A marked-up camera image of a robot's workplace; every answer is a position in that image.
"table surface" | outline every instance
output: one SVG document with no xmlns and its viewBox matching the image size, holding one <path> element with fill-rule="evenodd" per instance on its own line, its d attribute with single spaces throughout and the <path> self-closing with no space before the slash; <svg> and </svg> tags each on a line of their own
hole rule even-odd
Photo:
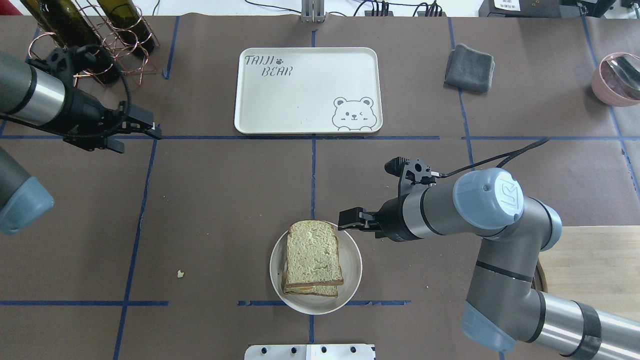
<svg viewBox="0 0 640 360">
<path fill-rule="evenodd" d="M 123 136 L 125 154 L 84 152 L 0 127 L 0 145 L 56 199 L 27 229 L 0 235 L 7 359 L 241 359 L 249 344 L 309 342 L 374 343 L 379 359 L 498 359 L 460 330 L 480 246 L 472 235 L 394 243 L 352 233 L 364 262 L 359 302 L 315 317 L 274 302 L 268 260 L 282 232 L 306 218 L 336 221 L 354 206 L 377 209 L 395 196 L 397 178 L 383 164 L 396 156 L 448 172 L 552 136 L 506 167 L 525 194 L 565 226 L 640 225 L 639 108 L 610 108 L 589 88 L 597 60 L 640 53 L 623 37 L 640 22 L 149 21 L 161 43 L 152 60 L 167 76 L 146 77 L 133 99 L 154 112 L 162 140 Z M 0 47 L 23 58 L 35 30 L 29 17 L 4 17 Z M 487 94 L 443 85 L 457 43 L 494 55 Z M 382 129 L 363 138 L 238 133 L 242 50 L 309 46 L 377 52 Z M 124 97 L 121 86 L 87 80 L 81 88 L 106 106 Z M 505 357 L 560 359 L 525 343 Z"/>
</svg>

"bread crust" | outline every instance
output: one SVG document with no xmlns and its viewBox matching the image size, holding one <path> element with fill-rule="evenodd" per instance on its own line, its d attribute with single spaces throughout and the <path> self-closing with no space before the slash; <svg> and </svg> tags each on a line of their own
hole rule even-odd
<svg viewBox="0 0 640 360">
<path fill-rule="evenodd" d="M 335 230 L 333 229 L 333 226 L 326 221 L 323 220 L 301 220 L 299 222 L 302 221 L 320 221 L 320 222 L 324 222 L 326 224 L 328 224 L 331 228 L 331 231 L 333 233 L 333 240 L 335 241 L 335 253 L 338 259 L 338 269 L 339 269 L 339 273 L 340 273 L 340 279 L 334 280 L 334 281 L 320 281 L 320 282 L 294 282 L 294 283 L 288 283 L 288 272 L 289 269 L 287 267 L 287 269 L 285 269 L 284 273 L 282 274 L 282 284 L 284 284 L 283 286 L 283 290 L 285 293 L 288 293 L 287 291 L 292 289 L 292 288 L 304 288 L 304 287 L 310 287 L 310 286 L 338 286 L 338 285 L 344 285 L 344 276 L 342 275 L 342 267 L 340 266 L 340 247 L 339 247 L 339 243 L 338 243 L 338 237 L 335 235 Z M 289 230 L 287 231 L 287 239 L 288 239 L 288 235 L 291 234 L 291 228 L 293 227 L 294 224 L 293 223 L 289 226 Z M 311 294 L 311 293 L 304 293 L 304 294 L 299 294 L 299 295 L 319 295 L 319 296 L 327 296 L 327 295 L 320 295 L 320 294 Z"/>
</svg>

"white tray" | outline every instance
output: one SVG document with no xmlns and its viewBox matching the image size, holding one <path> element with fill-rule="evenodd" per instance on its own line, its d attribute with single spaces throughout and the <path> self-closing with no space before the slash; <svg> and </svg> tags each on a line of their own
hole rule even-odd
<svg viewBox="0 0 640 360">
<path fill-rule="evenodd" d="M 367 47 L 244 50 L 234 125 L 249 135 L 376 132 L 378 57 Z"/>
</svg>

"label sticker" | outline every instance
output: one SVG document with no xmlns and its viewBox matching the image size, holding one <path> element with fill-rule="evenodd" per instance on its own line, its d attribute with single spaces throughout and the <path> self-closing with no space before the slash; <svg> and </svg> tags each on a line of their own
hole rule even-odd
<svg viewBox="0 0 640 360">
<path fill-rule="evenodd" d="M 510 10 L 512 12 L 520 11 L 520 0 L 493 0 L 493 4 L 498 9 Z"/>
</svg>

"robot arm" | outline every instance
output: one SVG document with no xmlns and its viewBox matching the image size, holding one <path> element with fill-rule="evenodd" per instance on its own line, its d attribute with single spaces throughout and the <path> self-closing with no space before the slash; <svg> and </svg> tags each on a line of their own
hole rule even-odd
<svg viewBox="0 0 640 360">
<path fill-rule="evenodd" d="M 53 198 L 0 147 L 0 231 L 16 233 L 53 207 Z"/>
<path fill-rule="evenodd" d="M 560 238 L 562 223 L 552 208 L 525 198 L 509 172 L 489 168 L 436 185 L 440 174 L 420 160 L 396 158 L 385 170 L 400 177 L 398 198 L 377 212 L 340 212 L 339 229 L 394 241 L 481 236 L 461 322 L 470 339 L 501 352 L 520 340 L 577 359 L 640 359 L 640 323 L 531 289 L 538 254 Z"/>
<path fill-rule="evenodd" d="M 87 151 L 123 153 L 124 144 L 110 138 L 115 134 L 143 133 L 160 139 L 153 114 L 131 104 L 124 79 L 127 100 L 115 110 L 74 87 L 74 74 L 95 61 L 92 51 L 104 49 L 95 45 L 55 49 L 45 60 L 29 59 L 28 64 L 0 51 L 0 119 L 60 135 Z"/>
<path fill-rule="evenodd" d="M 127 100 L 111 110 L 74 87 L 74 74 L 87 69 L 103 48 L 90 45 L 55 49 L 46 60 L 23 63 L 0 51 L 0 120 L 9 120 L 48 133 L 87 151 L 109 149 L 123 153 L 115 134 L 143 133 L 160 139 L 151 112 Z M 112 63 L 120 75 L 122 71 Z M 0 231 L 13 234 L 51 209 L 53 198 L 0 147 Z"/>
</svg>

